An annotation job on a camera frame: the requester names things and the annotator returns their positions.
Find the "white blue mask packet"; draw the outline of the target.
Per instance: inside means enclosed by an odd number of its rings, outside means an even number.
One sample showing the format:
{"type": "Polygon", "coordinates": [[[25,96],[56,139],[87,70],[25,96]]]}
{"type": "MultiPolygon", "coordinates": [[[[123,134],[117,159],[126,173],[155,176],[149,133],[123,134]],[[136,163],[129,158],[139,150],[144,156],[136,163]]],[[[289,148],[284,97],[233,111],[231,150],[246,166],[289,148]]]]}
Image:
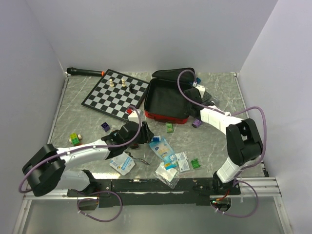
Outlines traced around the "white blue mask packet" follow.
{"type": "Polygon", "coordinates": [[[122,176],[127,175],[135,165],[134,160],[125,152],[110,160],[110,166],[122,176]]]}

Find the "small green box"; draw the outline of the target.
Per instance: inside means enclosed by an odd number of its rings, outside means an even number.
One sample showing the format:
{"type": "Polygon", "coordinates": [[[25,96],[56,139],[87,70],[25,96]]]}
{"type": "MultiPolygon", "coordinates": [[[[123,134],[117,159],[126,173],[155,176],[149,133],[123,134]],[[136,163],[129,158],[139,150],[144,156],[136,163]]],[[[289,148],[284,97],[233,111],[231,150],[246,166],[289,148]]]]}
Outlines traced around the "small green box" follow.
{"type": "Polygon", "coordinates": [[[166,122],[165,125],[166,125],[166,133],[173,133],[174,132],[172,123],[166,122]]]}

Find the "red black medicine bag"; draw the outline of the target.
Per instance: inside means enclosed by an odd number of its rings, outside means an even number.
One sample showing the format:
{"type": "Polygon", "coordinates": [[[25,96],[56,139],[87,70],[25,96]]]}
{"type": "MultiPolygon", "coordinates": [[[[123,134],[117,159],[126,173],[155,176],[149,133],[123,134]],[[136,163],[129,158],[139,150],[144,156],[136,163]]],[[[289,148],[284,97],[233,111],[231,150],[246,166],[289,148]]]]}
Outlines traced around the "red black medicine bag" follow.
{"type": "Polygon", "coordinates": [[[147,118],[158,122],[185,124],[188,120],[185,107],[188,101],[178,89],[177,78],[184,70],[195,72],[194,68],[157,70],[147,88],[144,113],[147,118]]]}

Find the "brown medicine bottle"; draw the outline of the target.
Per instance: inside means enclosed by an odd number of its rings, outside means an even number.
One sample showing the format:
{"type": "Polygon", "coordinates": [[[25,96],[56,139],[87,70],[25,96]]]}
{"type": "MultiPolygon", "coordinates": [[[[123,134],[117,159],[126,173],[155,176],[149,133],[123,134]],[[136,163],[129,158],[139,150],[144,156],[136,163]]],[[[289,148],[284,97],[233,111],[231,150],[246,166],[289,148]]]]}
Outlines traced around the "brown medicine bottle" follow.
{"type": "Polygon", "coordinates": [[[130,146],[131,149],[138,149],[139,148],[139,145],[138,144],[133,144],[130,146]]]}

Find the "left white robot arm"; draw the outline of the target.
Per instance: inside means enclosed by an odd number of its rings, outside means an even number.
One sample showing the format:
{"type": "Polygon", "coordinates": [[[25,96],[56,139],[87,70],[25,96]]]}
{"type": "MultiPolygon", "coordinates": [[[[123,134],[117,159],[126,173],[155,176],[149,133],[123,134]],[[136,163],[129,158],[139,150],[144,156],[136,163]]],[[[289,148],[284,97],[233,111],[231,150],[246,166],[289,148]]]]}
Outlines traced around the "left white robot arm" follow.
{"type": "Polygon", "coordinates": [[[69,148],[56,148],[53,144],[45,144],[23,166],[24,178],[19,185],[19,192],[32,192],[37,197],[46,195],[65,179],[65,173],[70,169],[122,155],[131,145],[150,143],[153,137],[154,133],[147,122],[128,121],[119,130],[92,143],[69,148]],[[22,189],[24,182],[28,183],[29,189],[22,189]]]}

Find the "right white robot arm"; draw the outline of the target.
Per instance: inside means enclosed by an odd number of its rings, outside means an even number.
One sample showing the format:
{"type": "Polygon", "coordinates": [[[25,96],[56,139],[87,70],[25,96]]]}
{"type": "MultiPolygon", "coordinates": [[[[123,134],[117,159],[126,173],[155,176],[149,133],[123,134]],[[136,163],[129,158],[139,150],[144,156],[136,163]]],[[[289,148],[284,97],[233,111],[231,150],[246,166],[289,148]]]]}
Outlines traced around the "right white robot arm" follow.
{"type": "Polygon", "coordinates": [[[179,90],[188,101],[188,115],[207,123],[226,136],[228,157],[214,173],[213,189],[224,194],[242,171],[256,166],[262,161],[264,145],[253,119],[242,119],[221,111],[214,102],[202,104],[202,92],[197,88],[179,90]]]}

